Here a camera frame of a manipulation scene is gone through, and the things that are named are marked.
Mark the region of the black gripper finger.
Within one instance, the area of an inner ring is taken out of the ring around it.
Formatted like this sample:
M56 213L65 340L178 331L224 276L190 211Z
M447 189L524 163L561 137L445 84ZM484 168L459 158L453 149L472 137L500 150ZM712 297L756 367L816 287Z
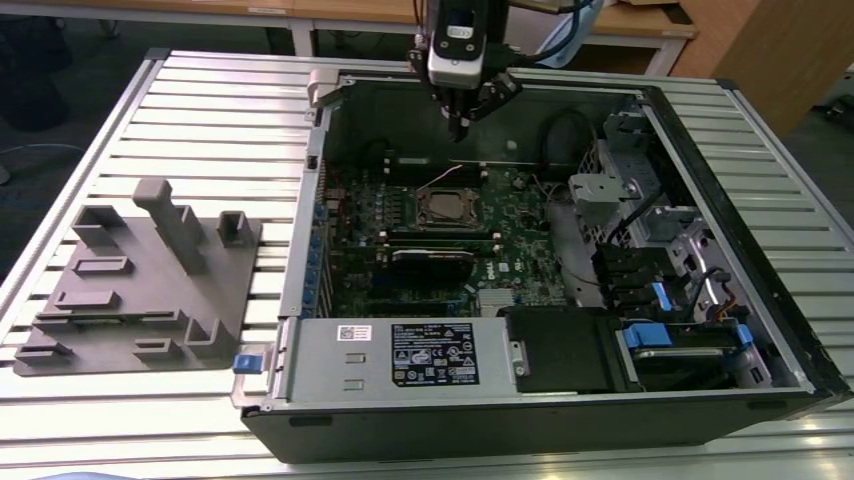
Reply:
M467 112L469 93L469 90L453 88L440 88L437 90L437 101L441 106L441 111L447 116L448 134L453 143L461 142L468 133L469 119Z
M468 134L468 128L501 108L521 92L519 80L509 73L499 73L477 91L463 95L459 140Z

